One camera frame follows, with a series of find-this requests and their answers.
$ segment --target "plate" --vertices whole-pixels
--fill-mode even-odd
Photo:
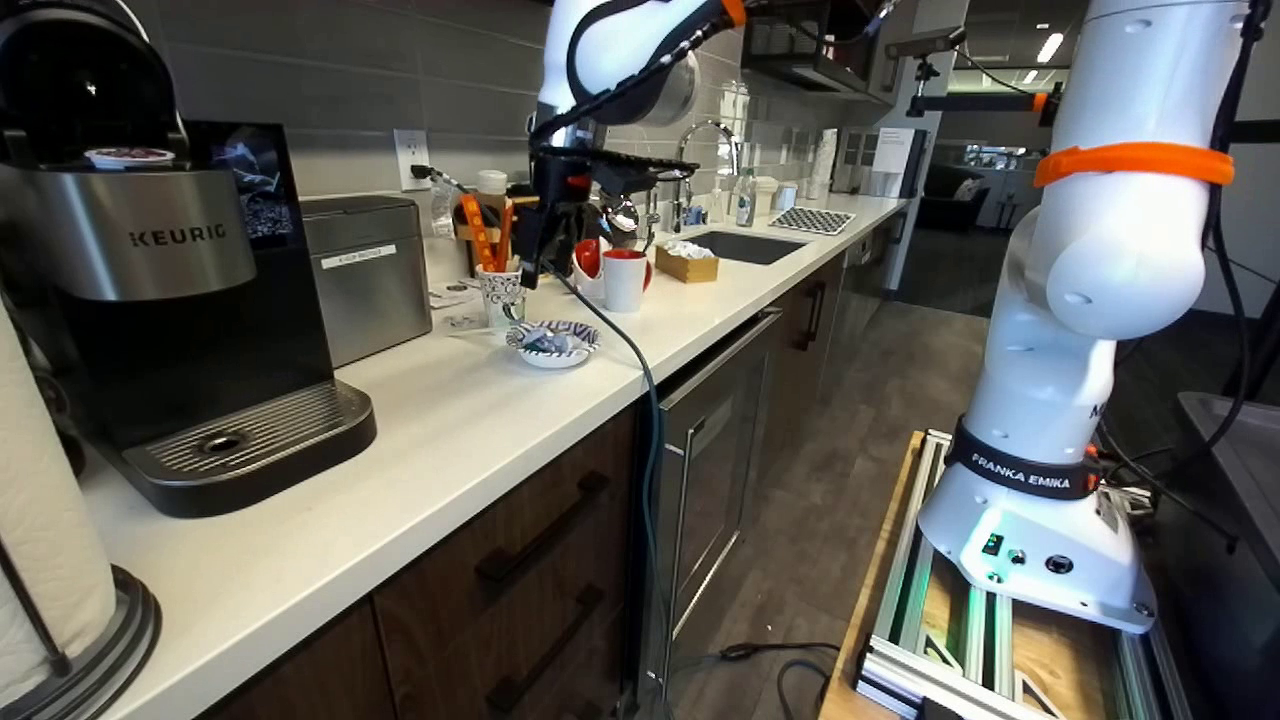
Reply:
[[[602,333],[577,319],[519,323],[508,336],[515,357],[533,368],[582,368],[594,357],[597,342]]]

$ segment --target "keurig logo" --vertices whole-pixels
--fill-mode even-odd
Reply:
[[[225,225],[189,225],[189,229],[128,231],[134,249],[209,245],[209,240],[229,240],[229,229]]]

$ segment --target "keurig coffee maker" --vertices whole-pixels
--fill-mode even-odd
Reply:
[[[277,124],[184,124],[112,0],[0,0],[0,287],[69,439],[209,515],[372,446]]]

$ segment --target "label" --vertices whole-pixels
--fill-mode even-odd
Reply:
[[[333,267],[348,267],[348,263],[372,263],[383,256],[397,256],[397,245],[372,245],[372,249],[355,249],[355,254],[342,254],[342,256],[320,256],[320,267],[333,271]]]

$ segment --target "cabinet door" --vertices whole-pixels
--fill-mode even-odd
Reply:
[[[206,712],[209,720],[379,720],[392,718],[372,608],[355,603],[241,691]]]
[[[872,317],[880,311],[883,293],[883,260],[894,249],[897,222],[883,222],[865,240],[856,240],[839,260],[839,284],[828,301],[828,350],[820,368],[820,406],[838,396],[838,384],[845,380],[845,363],[865,342]]]
[[[619,696],[633,422],[619,415],[376,594],[402,718],[582,718]]]
[[[782,305],[772,380],[766,406],[761,480],[768,484],[796,455],[818,407],[826,350],[834,343],[834,301],[839,287],[839,256],[796,284]]]

